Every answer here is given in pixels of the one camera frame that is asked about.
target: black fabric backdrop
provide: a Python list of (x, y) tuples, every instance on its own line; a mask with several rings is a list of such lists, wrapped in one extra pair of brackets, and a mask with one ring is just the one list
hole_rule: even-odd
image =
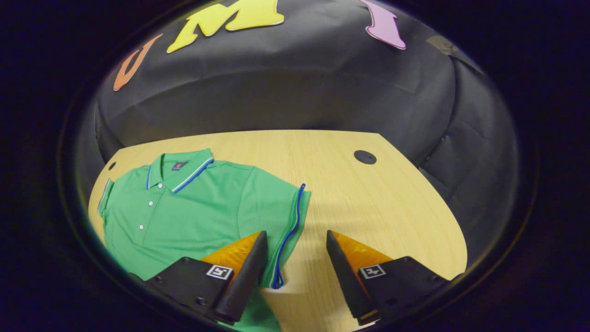
[(257, 129), (377, 132), (447, 202), (471, 265), (512, 211), (519, 152), (508, 110), (461, 51), (437, 49), (427, 41), (435, 31), (380, 5), (398, 17), (405, 50), (367, 34), (371, 15), (357, 0), (279, 0), (283, 24), (211, 37), (197, 28), (196, 41), (171, 54), (186, 17), (203, 7), (160, 27), (135, 48), (163, 33), (128, 84), (113, 91), (113, 68), (88, 105), (78, 141), (83, 200), (105, 162), (131, 145)]

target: light wood surface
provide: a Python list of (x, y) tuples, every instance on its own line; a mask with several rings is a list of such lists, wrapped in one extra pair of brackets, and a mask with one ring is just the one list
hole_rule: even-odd
[[(446, 279), (465, 271), (463, 234), (442, 198), (379, 134), (343, 131), (250, 131), (167, 139), (119, 150), (90, 196), (90, 221), (104, 243), (97, 203), (108, 178), (151, 164), (162, 153), (211, 148), (216, 160), (254, 165), (312, 192), (305, 228), (283, 268), (286, 279), (264, 297), (285, 332), (359, 329), (326, 252), (331, 229), (398, 258), (409, 255)], [(356, 150), (374, 154), (363, 164)], [(117, 162), (112, 170), (108, 167)]]

